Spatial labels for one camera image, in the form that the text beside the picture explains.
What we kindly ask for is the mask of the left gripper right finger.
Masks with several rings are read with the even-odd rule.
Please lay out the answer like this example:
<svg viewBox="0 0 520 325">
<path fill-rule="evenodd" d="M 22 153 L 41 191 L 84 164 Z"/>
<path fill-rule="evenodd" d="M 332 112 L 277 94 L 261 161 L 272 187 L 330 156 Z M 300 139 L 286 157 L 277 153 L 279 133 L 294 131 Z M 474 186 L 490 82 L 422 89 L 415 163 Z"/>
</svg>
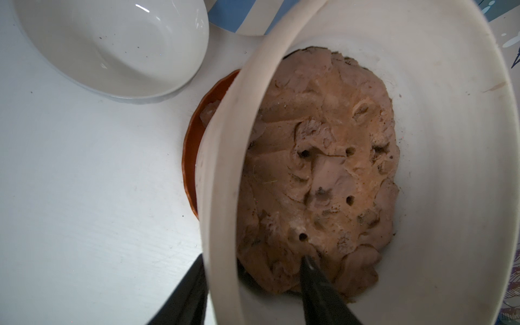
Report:
<svg viewBox="0 0 520 325">
<path fill-rule="evenodd" d="M 308 255 L 301 259 L 300 285 L 306 324 L 362 325 Z"/>
</svg>

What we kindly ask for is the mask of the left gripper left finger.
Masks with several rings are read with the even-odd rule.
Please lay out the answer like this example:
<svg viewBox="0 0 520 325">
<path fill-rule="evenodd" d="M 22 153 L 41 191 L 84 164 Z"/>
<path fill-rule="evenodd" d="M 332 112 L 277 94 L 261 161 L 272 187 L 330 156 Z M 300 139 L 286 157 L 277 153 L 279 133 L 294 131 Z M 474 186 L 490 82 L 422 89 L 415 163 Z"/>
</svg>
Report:
<svg viewBox="0 0 520 325">
<path fill-rule="evenodd" d="M 204 324 L 209 288 L 200 254 L 149 325 Z"/>
</svg>

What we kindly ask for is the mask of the white ceramic pot with soil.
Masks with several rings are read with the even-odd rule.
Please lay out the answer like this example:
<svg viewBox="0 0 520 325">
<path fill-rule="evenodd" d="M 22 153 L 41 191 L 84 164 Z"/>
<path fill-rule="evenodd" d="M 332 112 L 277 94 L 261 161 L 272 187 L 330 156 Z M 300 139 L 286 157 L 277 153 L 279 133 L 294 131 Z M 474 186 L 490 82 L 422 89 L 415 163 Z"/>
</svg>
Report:
<svg viewBox="0 0 520 325">
<path fill-rule="evenodd" d="M 218 324 L 304 324 L 303 256 L 363 324 L 493 324 L 519 231 L 519 115 L 473 1 L 299 1 L 200 143 Z"/>
</svg>

